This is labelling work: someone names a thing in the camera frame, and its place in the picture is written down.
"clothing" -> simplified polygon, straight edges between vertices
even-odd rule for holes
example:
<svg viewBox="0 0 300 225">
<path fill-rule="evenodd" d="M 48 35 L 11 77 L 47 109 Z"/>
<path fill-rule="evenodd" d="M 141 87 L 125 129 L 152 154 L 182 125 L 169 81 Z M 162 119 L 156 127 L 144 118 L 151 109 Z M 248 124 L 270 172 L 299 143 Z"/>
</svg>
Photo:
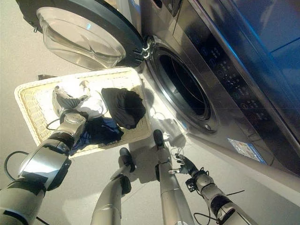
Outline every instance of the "clothing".
<svg viewBox="0 0 300 225">
<path fill-rule="evenodd" d="M 62 103 L 59 102 L 59 104 L 64 106 L 64 108 L 87 113 L 88 120 L 100 117 L 107 112 L 104 100 L 93 83 L 69 78 L 60 82 L 57 87 L 61 95 L 61 97 L 57 96 L 57 98 L 63 98 Z"/>
<path fill-rule="evenodd" d="M 70 151 L 73 155 L 77 150 L 83 149 L 89 144 L 105 144 L 121 140 L 123 131 L 118 127 L 112 118 L 98 117 L 90 120 L 79 140 Z"/>
<path fill-rule="evenodd" d="M 136 128 L 146 113 L 140 96 L 125 88 L 103 88 L 101 93 L 110 115 L 117 124 L 126 129 Z"/>
</svg>

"control panel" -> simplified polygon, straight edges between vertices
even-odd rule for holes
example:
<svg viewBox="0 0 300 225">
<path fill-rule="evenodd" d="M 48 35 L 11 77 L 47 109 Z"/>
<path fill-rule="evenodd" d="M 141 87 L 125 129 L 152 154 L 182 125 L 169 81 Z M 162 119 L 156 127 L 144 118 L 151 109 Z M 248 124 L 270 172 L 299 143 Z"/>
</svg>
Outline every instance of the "control panel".
<svg viewBox="0 0 300 225">
<path fill-rule="evenodd" d="M 271 117 L 247 85 L 245 79 L 235 68 L 205 23 L 199 17 L 197 21 L 189 21 L 186 18 L 186 16 L 185 20 L 179 18 L 178 24 L 188 23 L 183 25 L 187 37 L 252 126 L 258 133 L 260 129 L 262 129 L 261 131 L 265 130 L 266 123 L 271 122 Z"/>
</svg>

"white cloth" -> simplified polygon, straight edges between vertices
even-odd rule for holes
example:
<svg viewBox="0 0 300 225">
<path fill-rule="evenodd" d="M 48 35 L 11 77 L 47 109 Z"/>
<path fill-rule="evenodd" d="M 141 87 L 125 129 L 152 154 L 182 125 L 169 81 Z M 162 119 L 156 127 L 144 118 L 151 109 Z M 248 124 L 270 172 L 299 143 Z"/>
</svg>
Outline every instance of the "white cloth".
<svg viewBox="0 0 300 225">
<path fill-rule="evenodd" d="M 58 86 L 73 98 L 80 98 L 83 95 L 89 96 L 74 108 L 78 112 L 87 113 L 89 116 L 88 120 L 100 117 L 107 112 L 107 107 L 100 94 L 101 90 L 97 90 L 97 86 L 92 83 L 74 78 L 64 80 Z"/>
</svg>

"robotic arm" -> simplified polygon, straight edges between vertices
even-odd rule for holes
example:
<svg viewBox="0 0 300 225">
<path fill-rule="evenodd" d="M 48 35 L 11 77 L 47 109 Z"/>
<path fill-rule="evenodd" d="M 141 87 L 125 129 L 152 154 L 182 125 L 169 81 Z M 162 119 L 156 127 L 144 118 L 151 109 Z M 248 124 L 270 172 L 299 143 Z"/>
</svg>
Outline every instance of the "robotic arm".
<svg viewBox="0 0 300 225">
<path fill-rule="evenodd" d="M 190 192 L 195 190 L 200 192 L 219 225 L 257 225 L 216 186 L 208 172 L 203 168 L 198 170 L 184 155 L 175 154 L 175 156 L 181 166 L 179 169 L 170 170 L 169 173 L 188 173 L 192 177 L 186 181 L 187 188 Z"/>
<path fill-rule="evenodd" d="M 58 103 L 57 96 L 64 102 Z M 53 92 L 53 98 L 61 125 L 23 160 L 18 179 L 0 191 L 1 224 L 33 224 L 46 191 L 62 183 L 71 165 L 69 151 L 79 139 L 86 118 L 68 109 L 74 99 L 61 98 L 58 92 Z"/>
</svg>

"front-loading washing machine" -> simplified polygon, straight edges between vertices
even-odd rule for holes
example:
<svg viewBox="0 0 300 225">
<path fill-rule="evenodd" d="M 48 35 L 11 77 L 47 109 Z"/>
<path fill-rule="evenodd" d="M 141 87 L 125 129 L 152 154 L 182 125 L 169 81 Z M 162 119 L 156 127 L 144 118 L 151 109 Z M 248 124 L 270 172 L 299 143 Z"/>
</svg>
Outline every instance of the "front-loading washing machine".
<svg viewBox="0 0 300 225">
<path fill-rule="evenodd" d="M 255 68 L 241 61 L 199 1 L 130 1 L 143 37 L 103 0 L 17 2 L 56 55 L 92 70 L 143 63 L 189 134 L 300 175 L 297 136 L 249 75 Z"/>
</svg>

